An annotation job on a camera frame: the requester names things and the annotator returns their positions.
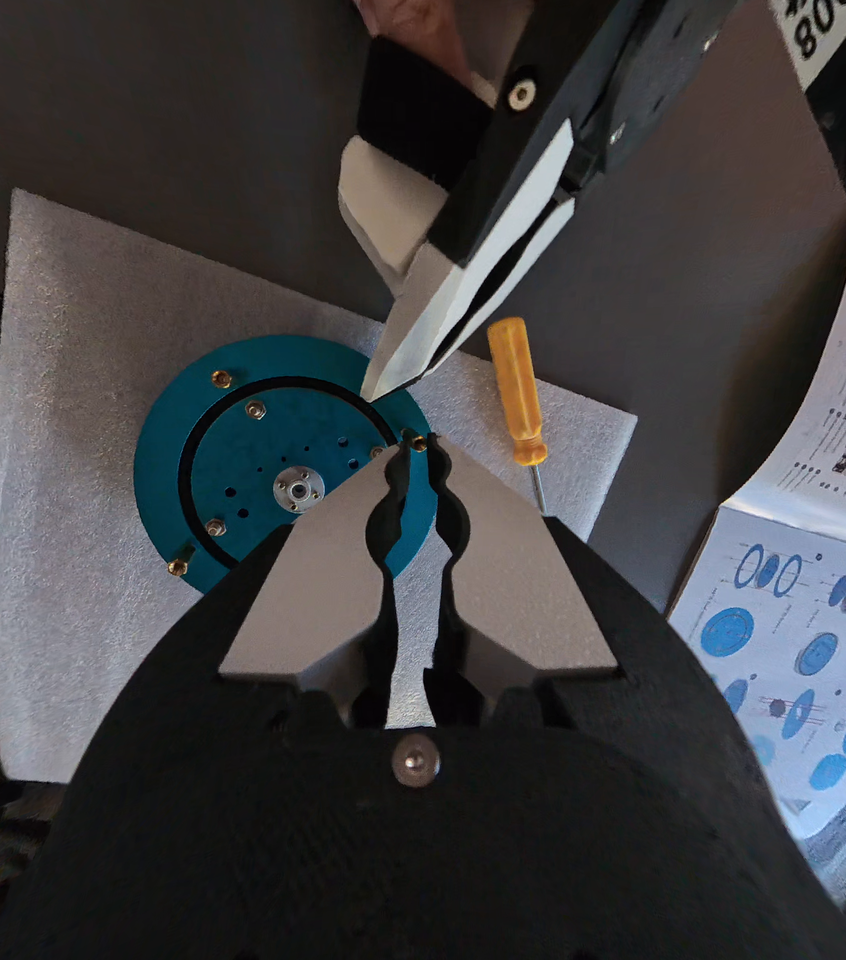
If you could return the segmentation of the yellow handled screwdriver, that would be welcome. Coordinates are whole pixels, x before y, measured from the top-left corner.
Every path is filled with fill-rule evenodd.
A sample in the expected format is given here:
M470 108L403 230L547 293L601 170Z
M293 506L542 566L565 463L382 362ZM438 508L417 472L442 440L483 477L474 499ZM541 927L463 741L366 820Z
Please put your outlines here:
M543 417L526 332L519 317L499 319L487 329L505 425L512 440L512 458L529 471L539 512L548 513L540 465L548 457L542 439Z

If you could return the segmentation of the person's left hand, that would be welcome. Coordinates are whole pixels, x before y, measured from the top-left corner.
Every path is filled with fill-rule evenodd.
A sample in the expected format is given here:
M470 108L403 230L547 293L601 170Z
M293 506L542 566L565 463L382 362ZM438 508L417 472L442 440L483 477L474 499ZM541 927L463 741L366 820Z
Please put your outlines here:
M438 67L465 87L470 69L453 1L354 1L371 38L385 38Z

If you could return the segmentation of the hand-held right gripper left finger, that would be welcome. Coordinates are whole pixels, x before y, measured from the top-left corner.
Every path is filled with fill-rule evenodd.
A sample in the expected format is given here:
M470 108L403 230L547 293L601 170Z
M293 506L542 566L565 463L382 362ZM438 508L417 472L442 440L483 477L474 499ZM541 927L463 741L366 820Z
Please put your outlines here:
M354 726L383 728L399 634L387 557L404 507L399 443L292 525L221 675L322 691Z

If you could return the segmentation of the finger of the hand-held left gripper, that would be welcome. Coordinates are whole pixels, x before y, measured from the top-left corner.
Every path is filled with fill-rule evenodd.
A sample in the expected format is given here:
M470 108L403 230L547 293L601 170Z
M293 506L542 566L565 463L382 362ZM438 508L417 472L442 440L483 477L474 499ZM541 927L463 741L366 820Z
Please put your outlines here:
M489 270L556 197L573 142L566 119L466 266L429 242L420 247L367 368L360 389L364 400L377 401L427 376L429 360Z
M572 218L574 197L551 197L530 227L493 266L479 285L470 304L429 360L428 375L440 366L493 312L525 276L539 255Z

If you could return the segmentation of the dark grey desk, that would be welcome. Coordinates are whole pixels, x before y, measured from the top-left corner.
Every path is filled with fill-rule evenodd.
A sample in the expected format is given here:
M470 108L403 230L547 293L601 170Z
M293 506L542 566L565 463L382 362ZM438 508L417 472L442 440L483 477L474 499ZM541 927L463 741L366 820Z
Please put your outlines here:
M374 320L340 217L347 2L0 2L0 289L22 187ZM590 537L659 609L774 449L846 282L846 199L766 2L502 307L537 375L638 423Z

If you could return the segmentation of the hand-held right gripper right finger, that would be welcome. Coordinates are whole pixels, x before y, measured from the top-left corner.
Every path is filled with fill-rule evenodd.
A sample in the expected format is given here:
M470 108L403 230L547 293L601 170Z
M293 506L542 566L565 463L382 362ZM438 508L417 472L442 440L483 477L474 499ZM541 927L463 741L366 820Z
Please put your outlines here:
M428 438L443 568L427 700L477 727L511 689L610 676L618 663L538 509L448 438Z

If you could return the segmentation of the blue round metal turntable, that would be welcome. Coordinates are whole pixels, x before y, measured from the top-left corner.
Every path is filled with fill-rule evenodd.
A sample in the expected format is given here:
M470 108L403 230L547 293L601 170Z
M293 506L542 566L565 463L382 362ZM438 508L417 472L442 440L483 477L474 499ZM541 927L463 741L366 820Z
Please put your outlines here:
M330 340L278 334L199 357L165 388L141 429L134 462L139 514L166 563L195 554L182 579L213 589L275 529L292 523L402 440L428 436L406 390L369 403L369 359ZM213 371L234 377L213 386Z

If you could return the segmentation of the printed instruction manual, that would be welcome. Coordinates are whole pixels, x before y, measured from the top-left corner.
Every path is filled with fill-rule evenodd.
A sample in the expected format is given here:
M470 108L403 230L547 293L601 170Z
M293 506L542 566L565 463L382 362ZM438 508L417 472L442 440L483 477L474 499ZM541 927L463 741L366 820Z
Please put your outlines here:
M805 398L718 507L669 622L846 903L846 284Z

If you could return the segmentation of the white foam sheet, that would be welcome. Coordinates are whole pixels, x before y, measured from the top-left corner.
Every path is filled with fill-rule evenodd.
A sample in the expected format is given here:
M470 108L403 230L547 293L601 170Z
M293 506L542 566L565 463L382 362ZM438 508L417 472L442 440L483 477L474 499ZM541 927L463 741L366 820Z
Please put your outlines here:
M204 354L268 335L370 357L382 325L124 227L17 191L0 351L0 761L65 784L107 711L169 629L212 601L170 575L139 514L134 462L165 388ZM635 417L539 382L549 525L584 541ZM469 453L538 509L512 459L492 367L454 354L407 392L429 434ZM386 723L431 723L422 689L451 552L436 533L428 456L405 446L402 535L387 557L399 657Z

